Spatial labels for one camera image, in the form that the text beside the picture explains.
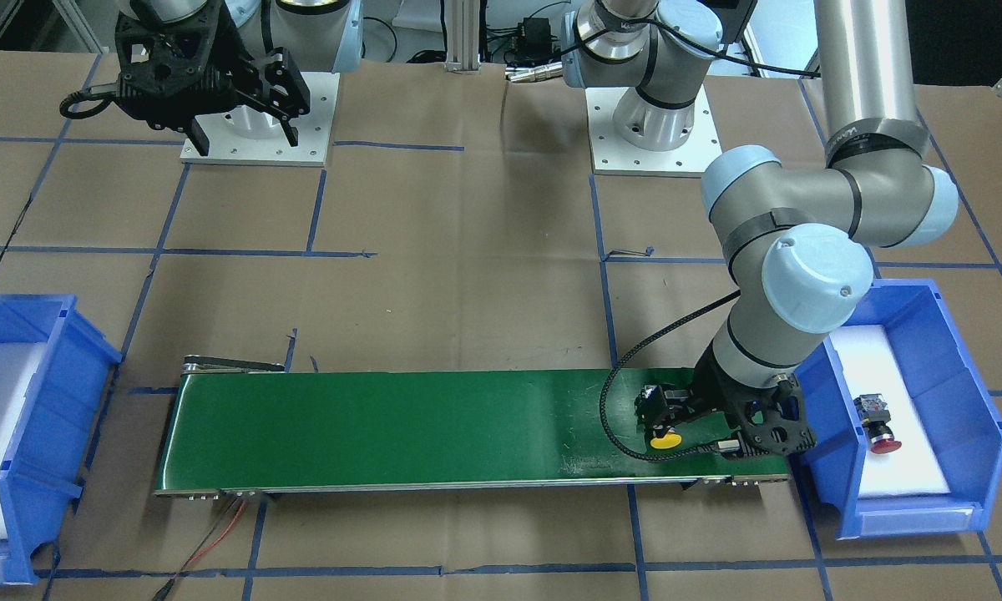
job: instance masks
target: white mounting plate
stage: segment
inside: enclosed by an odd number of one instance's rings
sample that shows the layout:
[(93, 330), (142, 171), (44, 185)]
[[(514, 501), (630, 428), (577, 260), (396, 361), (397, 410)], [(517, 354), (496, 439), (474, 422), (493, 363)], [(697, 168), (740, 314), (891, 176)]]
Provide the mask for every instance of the white mounting plate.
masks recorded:
[(210, 147), (207, 156), (200, 156), (190, 141), (181, 147), (183, 163), (204, 164), (277, 164), (287, 167), (324, 167), (330, 148), (330, 127), (334, 124), (334, 107), (338, 103), (336, 72), (303, 72), (304, 82), (312, 93), (312, 110), (304, 117), (292, 119), (298, 127), (296, 147), (280, 127), (275, 136), (264, 139), (241, 136), (226, 123), (223, 113), (202, 114), (197, 123), (207, 134)]
[(627, 90), (626, 87), (590, 87), (586, 90), (593, 173), (699, 178), (708, 163), (721, 153), (704, 87), (698, 90), (698, 97), (694, 99), (694, 125), (687, 141), (681, 147), (665, 152), (635, 147), (616, 132), (612, 125), (612, 112)]

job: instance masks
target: brown floor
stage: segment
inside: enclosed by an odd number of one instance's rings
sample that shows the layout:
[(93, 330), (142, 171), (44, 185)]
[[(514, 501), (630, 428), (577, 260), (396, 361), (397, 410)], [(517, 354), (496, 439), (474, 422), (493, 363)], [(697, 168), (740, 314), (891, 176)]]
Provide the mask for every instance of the brown floor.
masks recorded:
[[(184, 167), (177, 137), (114, 107), (59, 117), (116, 67), (0, 52), (0, 249), (32, 193), (0, 293), (77, 293), (126, 352), (51, 589), (0, 599), (147, 600), (192, 550), (215, 507), (149, 494), (184, 354), (282, 363), (296, 329), (295, 372), (599, 369), (730, 289), (698, 184), (591, 177), (582, 92), (559, 81), (365, 63), (343, 76), (325, 172)], [(817, 82), (707, 89), (723, 148), (822, 166)], [(939, 282), (1002, 413), (1002, 99), (918, 99), (926, 160), (965, 209), (940, 240), (875, 256)], [(598, 234), (656, 252), (603, 264)], [(643, 365), (691, 365), (722, 317)], [(836, 541), (837, 513), (799, 484), (291, 496), (250, 507), (170, 599), (1002, 598), (1002, 484), (985, 536), (872, 541)]]

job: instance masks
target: green conveyor belt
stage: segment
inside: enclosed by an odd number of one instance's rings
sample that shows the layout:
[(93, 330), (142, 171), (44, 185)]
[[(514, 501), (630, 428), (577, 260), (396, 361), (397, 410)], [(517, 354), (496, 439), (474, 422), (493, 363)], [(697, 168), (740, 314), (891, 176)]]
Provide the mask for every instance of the green conveyor belt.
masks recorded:
[[(613, 448), (598, 420), (608, 370), (485, 373), (191, 373), (182, 378), (157, 494), (460, 489), (785, 479), (779, 457), (702, 454), (649, 463)], [(610, 422), (645, 450), (632, 400), (688, 370), (624, 370)], [(725, 437), (714, 415), (679, 430)]]

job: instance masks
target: yellow object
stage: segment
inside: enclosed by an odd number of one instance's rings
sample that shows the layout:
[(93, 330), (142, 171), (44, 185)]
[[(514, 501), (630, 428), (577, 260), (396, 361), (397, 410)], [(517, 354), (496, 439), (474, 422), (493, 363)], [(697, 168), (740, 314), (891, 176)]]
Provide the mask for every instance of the yellow object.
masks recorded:
[(649, 446), (650, 448), (660, 449), (660, 450), (675, 449), (682, 442), (683, 442), (683, 437), (679, 437), (679, 435), (677, 435), (675, 431), (669, 430), (668, 433), (666, 433), (661, 438), (656, 438), (656, 437), (650, 438)]

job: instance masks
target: blue box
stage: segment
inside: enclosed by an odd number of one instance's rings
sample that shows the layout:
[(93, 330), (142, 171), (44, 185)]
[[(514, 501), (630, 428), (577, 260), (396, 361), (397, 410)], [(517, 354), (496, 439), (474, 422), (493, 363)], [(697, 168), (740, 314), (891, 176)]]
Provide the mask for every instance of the blue box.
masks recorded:
[(859, 498), (869, 443), (830, 340), (799, 367), (817, 448), (804, 454), (837, 538), (982, 532), (1002, 474), (1002, 418), (932, 280), (876, 280), (846, 325), (882, 325), (950, 488), (949, 494)]
[(122, 361), (76, 300), (0, 295), (0, 585), (37, 581), (30, 555), (55, 540), (81, 495), (78, 465), (108, 370)]

